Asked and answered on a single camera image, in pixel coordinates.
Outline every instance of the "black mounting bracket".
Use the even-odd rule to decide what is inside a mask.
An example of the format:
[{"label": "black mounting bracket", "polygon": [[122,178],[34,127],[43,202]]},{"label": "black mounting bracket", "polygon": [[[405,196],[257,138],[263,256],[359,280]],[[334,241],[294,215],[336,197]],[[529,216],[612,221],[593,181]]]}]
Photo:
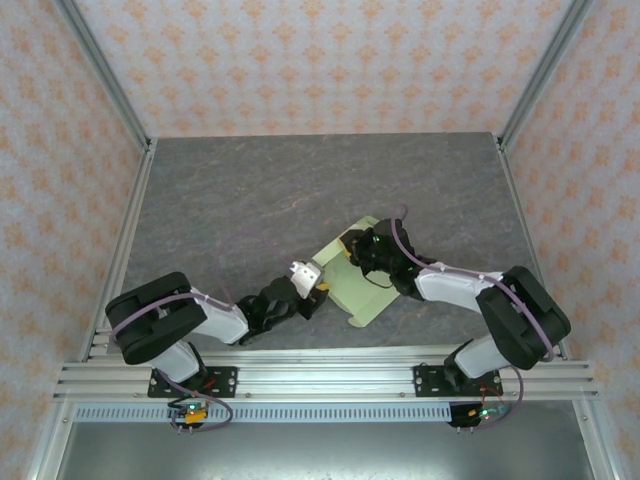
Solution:
[{"label": "black mounting bracket", "polygon": [[[208,385],[200,392],[217,398],[235,398],[238,386],[237,367],[206,367]],[[154,368],[149,380],[149,398],[180,398],[185,394],[169,385]]]},{"label": "black mounting bracket", "polygon": [[500,395],[504,393],[498,370],[454,386],[445,378],[445,367],[442,365],[433,366],[422,363],[413,367],[413,386],[416,397],[481,397],[482,385],[489,387],[484,392],[487,397],[496,396],[491,389]]}]

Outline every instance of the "gray marble tabletop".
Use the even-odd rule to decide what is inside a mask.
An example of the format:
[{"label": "gray marble tabletop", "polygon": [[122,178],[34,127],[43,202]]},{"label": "gray marble tabletop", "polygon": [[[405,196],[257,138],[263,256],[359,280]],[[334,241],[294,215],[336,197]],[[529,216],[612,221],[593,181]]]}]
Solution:
[{"label": "gray marble tabletop", "polygon": [[[487,271],[532,267],[489,133],[162,139],[123,291],[178,270],[202,292],[224,300],[225,285],[239,300],[286,274],[283,262],[307,260],[363,216],[388,217],[401,203],[425,256]],[[408,298],[363,329],[348,317],[329,301],[246,348],[457,344],[487,331],[473,312]]]}]

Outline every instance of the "light green folded paper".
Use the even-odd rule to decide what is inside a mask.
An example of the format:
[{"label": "light green folded paper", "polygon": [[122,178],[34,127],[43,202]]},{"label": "light green folded paper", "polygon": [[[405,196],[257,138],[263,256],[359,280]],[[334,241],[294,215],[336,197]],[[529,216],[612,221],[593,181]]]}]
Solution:
[{"label": "light green folded paper", "polygon": [[[367,216],[347,230],[366,230],[376,223],[378,220]],[[349,263],[337,238],[320,250],[313,261],[324,269],[323,281],[329,284],[329,298],[352,315],[348,321],[354,327],[369,325],[399,295],[395,288],[380,288],[367,282],[360,269]],[[380,285],[391,284],[384,272],[371,272],[367,278]]]}]

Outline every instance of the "white small object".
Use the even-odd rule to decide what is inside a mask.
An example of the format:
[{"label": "white small object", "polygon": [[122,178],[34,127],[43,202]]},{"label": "white small object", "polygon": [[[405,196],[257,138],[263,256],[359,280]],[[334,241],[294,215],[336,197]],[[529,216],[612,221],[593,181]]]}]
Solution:
[{"label": "white small object", "polygon": [[440,301],[468,308],[480,313],[480,307],[476,302],[476,297],[485,288],[492,287],[493,284],[484,280],[485,275],[489,275],[496,280],[502,278],[502,273],[493,272],[482,274],[480,278],[470,278],[457,273],[445,272],[447,265],[436,262],[431,265],[431,269],[423,269],[416,277],[415,283],[422,298],[430,301]]},{"label": "white small object", "polygon": [[[191,287],[191,291],[200,293],[194,287]],[[232,344],[249,331],[247,319],[236,305],[231,307],[231,311],[226,311],[203,300],[196,299],[196,303],[202,307],[207,319],[194,328],[192,333],[215,337],[221,342]]]},{"label": "white small object", "polygon": [[290,270],[293,272],[291,282],[295,285],[298,295],[307,298],[311,290],[320,282],[322,270],[313,263],[293,262]]},{"label": "white small object", "polygon": [[491,335],[485,335],[464,347],[456,355],[455,362],[469,378],[479,378],[487,372],[511,365],[502,356]]},{"label": "white small object", "polygon": [[191,347],[179,341],[149,362],[153,368],[166,373],[176,383],[198,373],[200,365]]}]

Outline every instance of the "patterned wall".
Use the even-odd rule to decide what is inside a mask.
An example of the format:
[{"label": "patterned wall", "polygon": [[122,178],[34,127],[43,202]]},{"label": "patterned wall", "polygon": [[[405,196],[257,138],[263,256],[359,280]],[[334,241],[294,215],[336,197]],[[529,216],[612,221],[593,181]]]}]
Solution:
[{"label": "patterned wall", "polygon": [[570,0],[80,0],[152,136],[502,130]]},{"label": "patterned wall", "polygon": [[0,464],[22,479],[139,159],[51,0],[0,3]]},{"label": "patterned wall", "polygon": [[598,1],[510,161],[545,277],[640,472],[640,4]]}]

